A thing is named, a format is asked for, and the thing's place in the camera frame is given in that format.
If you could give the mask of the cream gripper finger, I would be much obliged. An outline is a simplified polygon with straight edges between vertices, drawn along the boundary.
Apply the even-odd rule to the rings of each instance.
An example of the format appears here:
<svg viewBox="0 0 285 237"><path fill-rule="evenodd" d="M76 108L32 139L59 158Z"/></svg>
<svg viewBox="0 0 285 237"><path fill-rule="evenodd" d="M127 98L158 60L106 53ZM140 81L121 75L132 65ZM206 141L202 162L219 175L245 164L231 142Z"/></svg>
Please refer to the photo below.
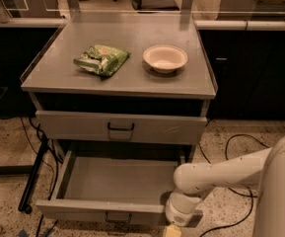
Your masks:
<svg viewBox="0 0 285 237"><path fill-rule="evenodd" d="M163 237L181 237L181 230L178 226L168 225L164 228Z"/></svg>

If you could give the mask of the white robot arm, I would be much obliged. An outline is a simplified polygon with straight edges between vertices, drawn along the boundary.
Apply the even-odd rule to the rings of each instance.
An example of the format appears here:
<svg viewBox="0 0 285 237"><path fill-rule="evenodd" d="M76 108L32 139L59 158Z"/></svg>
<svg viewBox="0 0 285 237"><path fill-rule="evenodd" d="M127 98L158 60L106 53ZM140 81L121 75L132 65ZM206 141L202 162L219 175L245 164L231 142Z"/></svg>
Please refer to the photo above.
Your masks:
<svg viewBox="0 0 285 237"><path fill-rule="evenodd" d="M185 163L174 172L166 218L186 226L215 188L258 190L253 237L285 237L285 136L273 147L217 164Z"/></svg>

